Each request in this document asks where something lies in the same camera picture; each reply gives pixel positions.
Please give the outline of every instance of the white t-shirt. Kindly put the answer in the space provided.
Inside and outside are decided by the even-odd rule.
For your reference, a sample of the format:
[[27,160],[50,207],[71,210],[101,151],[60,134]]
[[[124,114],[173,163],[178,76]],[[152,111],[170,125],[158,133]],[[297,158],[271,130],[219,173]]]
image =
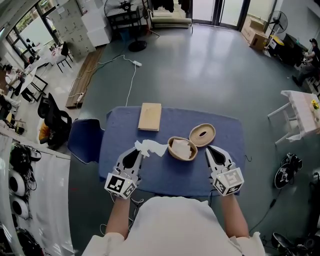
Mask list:
[[228,238],[208,201],[154,197],[141,206],[126,240],[94,235],[82,256],[265,256],[259,235]]
[[[11,69],[11,72],[10,72],[10,73],[7,72],[7,73],[5,74],[5,81],[6,81],[7,84],[10,84],[13,79],[15,79],[16,77],[18,77],[17,71],[18,71],[18,69],[17,69],[16,67],[13,67],[13,68]],[[13,87],[14,89],[16,89],[19,84],[20,84],[20,80],[17,80],[17,81],[14,82],[14,84],[12,85],[12,87]]]

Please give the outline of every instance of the door frame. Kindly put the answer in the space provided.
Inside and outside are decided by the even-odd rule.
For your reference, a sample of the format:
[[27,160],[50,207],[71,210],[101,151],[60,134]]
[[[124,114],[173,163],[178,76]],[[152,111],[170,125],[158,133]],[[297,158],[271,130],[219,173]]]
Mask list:
[[251,0],[243,0],[237,25],[230,25],[230,24],[221,23],[222,14],[224,11],[226,1],[227,0],[215,0],[214,1],[211,21],[193,19],[192,22],[198,23],[198,24],[203,24],[203,25],[211,25],[211,26],[215,26],[215,27],[222,27],[222,28],[241,31],[244,26],[246,17],[247,17],[247,13],[248,13],[248,9],[249,9]]

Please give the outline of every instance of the blue table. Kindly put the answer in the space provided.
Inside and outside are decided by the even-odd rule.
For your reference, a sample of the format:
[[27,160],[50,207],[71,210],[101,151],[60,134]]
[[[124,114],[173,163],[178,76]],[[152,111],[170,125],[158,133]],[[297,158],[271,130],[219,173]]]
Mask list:
[[[166,144],[173,136],[189,138],[190,131],[200,124],[212,124],[216,136],[211,145],[226,150],[245,176],[245,145],[239,120],[193,110],[163,107],[160,130],[138,130],[141,107],[116,107],[108,115],[99,156],[99,175],[106,179],[120,154],[135,146],[138,140],[153,140]],[[138,189],[156,194],[207,197],[213,187],[209,183],[210,169],[205,148],[198,148],[193,161],[173,158],[168,150],[162,157],[151,153],[142,161],[139,172],[142,179]]]

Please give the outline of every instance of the blue chair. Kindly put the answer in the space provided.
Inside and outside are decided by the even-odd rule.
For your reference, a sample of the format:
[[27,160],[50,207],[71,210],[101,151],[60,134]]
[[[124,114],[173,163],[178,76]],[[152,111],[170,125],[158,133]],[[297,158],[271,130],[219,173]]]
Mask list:
[[99,163],[104,132],[98,119],[77,119],[72,124],[67,147],[82,163]]

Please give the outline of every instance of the person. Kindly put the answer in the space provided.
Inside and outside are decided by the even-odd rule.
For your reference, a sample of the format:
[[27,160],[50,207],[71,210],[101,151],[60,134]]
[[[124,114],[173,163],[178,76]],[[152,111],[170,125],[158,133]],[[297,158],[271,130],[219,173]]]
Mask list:
[[221,197],[225,231],[208,201],[153,197],[138,211],[130,232],[130,199],[116,198],[105,236],[82,256],[265,256],[259,232],[248,225],[233,194]]
[[19,101],[16,101],[16,100],[13,100],[12,98],[8,97],[7,95],[4,95],[4,90],[0,89],[0,97],[3,97],[3,99],[6,101],[6,102],[9,102],[11,104],[11,106],[13,108],[15,108],[15,111],[18,110],[18,108],[20,107],[20,104],[21,104],[21,100]]
[[299,87],[302,86],[303,81],[306,78],[316,75],[320,67],[320,50],[318,48],[318,42],[314,38],[309,41],[312,44],[312,52],[305,55],[305,58],[308,59],[306,65],[301,68],[297,77],[292,76],[293,81]]
[[[6,83],[15,89],[14,94],[16,96],[19,95],[22,84],[24,83],[25,79],[22,77],[21,74],[22,70],[17,67],[12,67],[11,65],[7,65],[5,67],[6,74],[5,74],[5,81]],[[30,103],[35,102],[33,98],[30,98],[28,95],[32,96],[33,93],[28,89],[25,88],[23,92],[21,92],[22,97]]]

